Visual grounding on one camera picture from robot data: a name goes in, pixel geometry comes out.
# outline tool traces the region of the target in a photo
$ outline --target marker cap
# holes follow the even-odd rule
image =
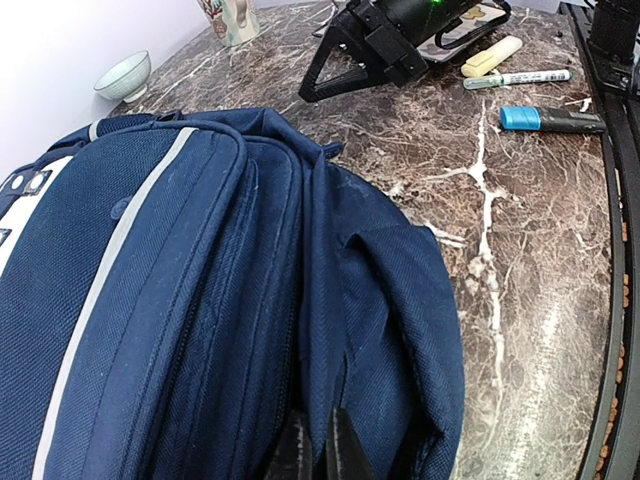
[[[500,122],[505,130],[540,130],[540,113],[535,107],[501,107]]]

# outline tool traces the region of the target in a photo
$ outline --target marble countertop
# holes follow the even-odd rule
[[[259,12],[262,33],[224,48],[207,30],[117,114],[270,106],[430,226],[462,325],[466,417],[455,479],[571,479],[586,447],[608,334],[607,192],[596,136],[502,132],[503,105],[578,109],[589,97],[568,21],[515,10],[473,51],[513,34],[501,68],[569,68],[571,82],[465,91],[462,60],[399,90],[316,105],[297,95],[326,4]]]

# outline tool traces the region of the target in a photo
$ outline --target navy blue backpack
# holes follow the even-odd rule
[[[106,119],[0,190],[0,478],[262,478],[292,411],[447,479],[462,346],[432,233],[272,110]]]

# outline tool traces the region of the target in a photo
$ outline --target ceramic bowl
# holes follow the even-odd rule
[[[96,82],[94,90],[107,100],[131,103],[147,93],[151,75],[149,52],[138,52],[124,59]]]

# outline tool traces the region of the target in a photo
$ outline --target white trim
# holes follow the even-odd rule
[[[7,239],[2,243],[2,245],[0,245],[0,277],[2,277],[2,272],[4,272],[4,269],[7,266],[9,257],[11,257],[11,253],[18,243],[18,239],[20,238],[20,235],[22,235],[22,231],[27,226],[29,218],[31,218],[31,215],[38,206],[38,203],[40,203],[40,200],[42,200],[44,194],[47,192],[53,181],[72,158],[73,157],[64,157],[47,165],[43,171],[50,170],[51,175],[49,175],[47,182],[43,185],[38,194],[18,197],[9,207],[7,213],[0,218],[0,228],[11,230]]]
[[[100,125],[100,120],[96,120],[89,126],[89,141],[93,142],[96,138],[98,138],[98,125]]]
[[[96,276],[93,279],[93,283],[91,284],[91,288],[89,289],[87,298],[85,299],[84,305],[82,306],[82,310],[80,312],[80,316],[78,317],[78,321],[76,322],[73,334],[71,335],[71,339],[69,340],[69,344],[67,345],[67,349],[62,359],[62,364],[60,365],[60,370],[58,371],[58,378],[56,379],[55,386],[53,387],[53,393],[51,394],[47,416],[44,421],[44,427],[42,429],[42,435],[40,437],[40,443],[38,444],[38,451],[36,453],[36,459],[33,465],[33,473],[31,478],[34,480],[40,480],[44,478],[45,466],[47,463],[49,450],[51,449],[51,442],[53,441],[53,434],[55,432],[56,421],[58,419],[58,413],[60,411],[62,395],[64,393],[67,380],[69,379],[69,373],[71,371],[71,366],[73,365],[73,359],[78,350],[78,346],[80,345],[80,340],[82,339],[82,335],[84,334],[84,330],[87,326],[89,318],[91,317],[91,313],[93,312],[93,308],[95,307],[98,297],[100,296],[100,292],[102,291],[107,277],[111,272],[111,268],[113,267],[113,264],[118,257],[118,254],[120,253],[122,245],[129,235],[129,231],[131,230],[131,227],[136,220],[140,208],[151,192],[151,189],[156,184],[162,173],[176,159],[185,143],[195,130],[195,128],[183,128],[180,131],[167,154],[160,161],[160,163],[156,165],[156,167],[145,179],[136,194],[131,199],[129,206],[125,210],[124,215],[122,215],[122,218],[120,218],[116,229],[109,239],[107,248],[105,249],[102,260],[100,261],[100,266],[98,267],[98,271],[96,272]]]

